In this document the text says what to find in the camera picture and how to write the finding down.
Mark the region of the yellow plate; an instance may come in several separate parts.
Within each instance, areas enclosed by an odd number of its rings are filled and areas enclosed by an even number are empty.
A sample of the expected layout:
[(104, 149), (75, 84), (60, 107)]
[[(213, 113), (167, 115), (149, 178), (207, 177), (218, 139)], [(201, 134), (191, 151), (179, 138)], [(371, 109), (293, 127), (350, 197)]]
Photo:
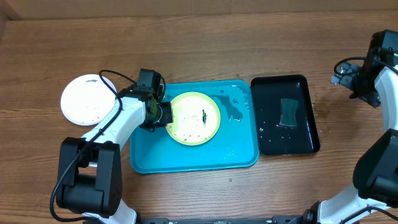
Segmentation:
[(197, 146), (212, 139), (219, 130), (221, 113), (209, 96), (199, 92), (186, 92), (171, 101), (173, 122), (166, 130), (175, 141)]

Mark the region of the white plate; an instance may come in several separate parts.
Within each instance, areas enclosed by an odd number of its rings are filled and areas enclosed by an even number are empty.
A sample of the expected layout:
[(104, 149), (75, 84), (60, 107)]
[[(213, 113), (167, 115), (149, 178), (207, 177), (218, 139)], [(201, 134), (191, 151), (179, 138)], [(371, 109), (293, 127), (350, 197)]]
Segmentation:
[(98, 124), (114, 107), (116, 87), (106, 77), (86, 74), (72, 80), (64, 89), (60, 107), (70, 122), (80, 126)]

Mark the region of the dark green sponge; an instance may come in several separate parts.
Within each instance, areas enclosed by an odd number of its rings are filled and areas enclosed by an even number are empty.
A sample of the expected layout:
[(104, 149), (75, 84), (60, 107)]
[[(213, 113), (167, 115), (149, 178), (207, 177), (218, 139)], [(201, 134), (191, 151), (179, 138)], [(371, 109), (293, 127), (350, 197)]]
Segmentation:
[(282, 98), (280, 100), (281, 115), (280, 115), (279, 124), (281, 126), (286, 126), (291, 128), (296, 127), (297, 120), (295, 115), (298, 107), (299, 107), (299, 102), (297, 100), (290, 98)]

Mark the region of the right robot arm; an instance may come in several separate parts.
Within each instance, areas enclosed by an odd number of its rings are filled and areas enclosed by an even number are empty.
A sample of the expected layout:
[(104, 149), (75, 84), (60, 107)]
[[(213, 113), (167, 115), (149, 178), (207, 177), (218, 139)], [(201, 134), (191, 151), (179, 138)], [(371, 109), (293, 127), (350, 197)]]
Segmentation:
[(397, 208), (397, 65), (380, 64), (383, 69), (373, 81), (382, 105), (383, 135), (356, 163), (351, 185), (291, 223), (358, 223), (375, 212), (397, 220), (387, 211)]

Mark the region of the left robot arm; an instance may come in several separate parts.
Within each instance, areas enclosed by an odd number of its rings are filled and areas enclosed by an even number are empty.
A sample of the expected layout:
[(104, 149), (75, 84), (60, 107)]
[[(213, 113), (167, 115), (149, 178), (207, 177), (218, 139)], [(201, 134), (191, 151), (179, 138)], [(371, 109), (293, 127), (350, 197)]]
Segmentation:
[(121, 149), (132, 132), (147, 123), (155, 129), (172, 122), (170, 102), (155, 103), (156, 116), (146, 118), (146, 103), (116, 98), (113, 109), (81, 138), (67, 137), (60, 146), (57, 183), (50, 213), (59, 222), (136, 223), (138, 214), (122, 200)]

